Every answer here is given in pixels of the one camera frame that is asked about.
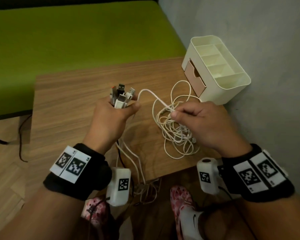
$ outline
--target green cushion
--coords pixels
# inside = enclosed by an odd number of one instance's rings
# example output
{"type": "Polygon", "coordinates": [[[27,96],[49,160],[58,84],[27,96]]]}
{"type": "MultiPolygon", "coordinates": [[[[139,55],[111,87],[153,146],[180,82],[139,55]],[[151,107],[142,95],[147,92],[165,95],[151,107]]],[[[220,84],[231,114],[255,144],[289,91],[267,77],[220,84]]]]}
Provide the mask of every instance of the green cushion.
{"type": "Polygon", "coordinates": [[[37,75],[185,51],[153,1],[1,10],[0,115],[32,109],[37,75]]]}

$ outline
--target tangled white cable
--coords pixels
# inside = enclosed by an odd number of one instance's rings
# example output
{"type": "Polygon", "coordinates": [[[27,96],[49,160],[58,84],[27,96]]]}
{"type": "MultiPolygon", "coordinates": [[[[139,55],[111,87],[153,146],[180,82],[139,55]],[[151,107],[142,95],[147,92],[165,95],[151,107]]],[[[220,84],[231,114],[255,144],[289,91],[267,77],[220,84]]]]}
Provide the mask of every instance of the tangled white cable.
{"type": "MultiPolygon", "coordinates": [[[[172,120],[171,116],[170,116],[170,113],[172,111],[174,111],[176,109],[176,107],[180,104],[180,103],[183,103],[183,101],[176,101],[177,99],[181,98],[181,97],[187,97],[186,101],[189,100],[190,97],[193,97],[193,98],[196,98],[198,99],[200,102],[200,98],[196,97],[196,96],[193,96],[191,95],[191,85],[188,81],[186,80],[180,80],[178,81],[173,87],[172,87],[172,90],[171,90],[171,93],[170,93],[170,98],[171,98],[171,104],[170,105],[167,105],[164,101],[162,101],[154,92],[152,92],[151,90],[149,89],[142,89],[140,92],[139,92],[139,95],[138,95],[138,101],[140,100],[140,95],[142,92],[144,91],[148,91],[150,92],[153,96],[156,97],[156,100],[153,102],[153,106],[152,106],[152,116],[153,116],[153,119],[154,121],[156,122],[156,124],[159,126],[159,128],[161,128],[162,130],[162,135],[164,137],[164,150],[166,152],[166,154],[173,158],[173,159],[181,159],[183,158],[184,156],[187,156],[187,155],[192,155],[192,154],[195,154],[198,152],[199,148],[197,148],[195,150],[195,147],[194,147],[194,144],[196,142],[195,138],[192,138],[192,133],[191,131],[183,126],[183,125],[178,125],[175,127],[175,121],[172,120]],[[181,83],[181,82],[185,82],[189,85],[189,94],[188,95],[180,95],[180,96],[177,96],[175,99],[172,98],[172,92],[174,90],[174,88],[176,87],[176,85],[178,83],[181,83]],[[155,116],[154,115],[154,109],[155,109],[155,104],[156,102],[159,101],[161,104],[164,105],[164,108],[162,110],[160,110],[159,113],[157,113],[157,115],[155,116]],[[178,153],[181,154],[180,157],[173,157],[171,156],[168,152],[167,152],[167,149],[166,149],[166,143],[167,141],[171,141],[172,142],[172,145],[174,146],[174,148],[176,149],[176,151],[178,153]],[[182,146],[183,145],[183,152],[180,151],[176,146],[182,146]]],[[[144,204],[148,204],[148,203],[151,203],[153,201],[155,201],[155,199],[157,198],[157,193],[159,192],[160,190],[160,184],[161,184],[161,180],[156,178],[152,181],[150,181],[149,183],[146,184],[146,181],[145,181],[145,177],[143,175],[143,171],[142,171],[142,167],[141,167],[141,161],[140,161],[140,158],[135,154],[133,153],[129,148],[128,146],[125,144],[124,140],[122,139],[122,142],[123,142],[123,145],[124,147],[133,155],[135,156],[137,159],[138,159],[138,162],[139,162],[139,168],[140,168],[140,172],[141,172],[141,176],[142,176],[142,181],[143,183],[140,183],[140,175],[139,175],[139,170],[138,170],[138,167],[137,165],[135,164],[135,162],[132,160],[131,157],[128,156],[127,153],[124,152],[124,150],[116,143],[116,146],[118,147],[118,149],[132,162],[132,164],[134,165],[134,167],[136,168],[136,172],[137,172],[137,179],[138,179],[138,185],[136,185],[135,187],[135,194],[137,195],[140,195],[140,202],[144,203],[144,204]],[[159,187],[157,188],[155,185],[154,185],[154,182],[156,181],[159,181],[159,187]],[[154,189],[155,190],[155,197],[152,201],[150,202],[143,202],[142,200],[142,195],[146,192],[146,196],[145,198],[148,197],[148,193],[149,193],[149,189],[154,189]]]]}

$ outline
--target wooden table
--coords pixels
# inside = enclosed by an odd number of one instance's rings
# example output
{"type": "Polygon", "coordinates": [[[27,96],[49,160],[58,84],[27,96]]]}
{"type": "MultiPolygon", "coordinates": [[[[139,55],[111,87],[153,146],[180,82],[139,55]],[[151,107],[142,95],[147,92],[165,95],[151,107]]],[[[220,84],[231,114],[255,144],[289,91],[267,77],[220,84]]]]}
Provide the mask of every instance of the wooden table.
{"type": "MultiPolygon", "coordinates": [[[[182,60],[183,58],[172,58],[120,64],[37,77],[26,198],[40,187],[64,148],[82,142],[89,128],[96,100],[108,96],[110,87],[123,83],[128,89],[133,87],[136,91],[148,88],[167,104],[171,104],[172,86],[179,80],[186,80],[181,68],[182,60]]],[[[188,85],[180,83],[175,88],[173,97],[188,93],[188,85]]],[[[146,180],[195,166],[202,157],[218,157],[214,150],[202,148],[195,155],[180,160],[170,158],[164,152],[161,130],[152,118],[154,100],[155,97],[150,93],[142,93],[142,107],[134,119],[128,120],[124,134],[126,144],[141,158],[146,180]]],[[[155,111],[160,109],[162,105],[158,102],[155,111]]],[[[178,155],[170,143],[167,148],[172,155],[178,155]]],[[[136,171],[132,163],[125,156],[122,157],[135,177],[136,171]]],[[[116,158],[117,151],[113,146],[106,154],[106,160],[114,166],[116,158]]]]}

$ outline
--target white sock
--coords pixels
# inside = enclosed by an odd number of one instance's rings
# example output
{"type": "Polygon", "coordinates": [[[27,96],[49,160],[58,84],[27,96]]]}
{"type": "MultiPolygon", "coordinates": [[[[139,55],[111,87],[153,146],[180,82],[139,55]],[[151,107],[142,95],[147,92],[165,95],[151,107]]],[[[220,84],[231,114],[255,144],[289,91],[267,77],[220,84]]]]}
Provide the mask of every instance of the white sock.
{"type": "Polygon", "coordinates": [[[203,240],[198,229],[198,218],[203,211],[195,211],[191,206],[185,206],[180,211],[180,225],[184,240],[203,240]]]}

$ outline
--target white storage organizer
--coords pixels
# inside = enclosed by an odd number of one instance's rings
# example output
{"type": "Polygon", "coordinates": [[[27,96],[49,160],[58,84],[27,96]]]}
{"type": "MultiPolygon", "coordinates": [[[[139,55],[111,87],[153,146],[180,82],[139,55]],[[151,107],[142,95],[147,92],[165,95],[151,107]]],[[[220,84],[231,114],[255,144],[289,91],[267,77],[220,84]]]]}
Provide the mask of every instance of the white storage organizer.
{"type": "Polygon", "coordinates": [[[251,83],[248,74],[214,35],[191,39],[182,69],[203,102],[225,104],[251,83]]]}

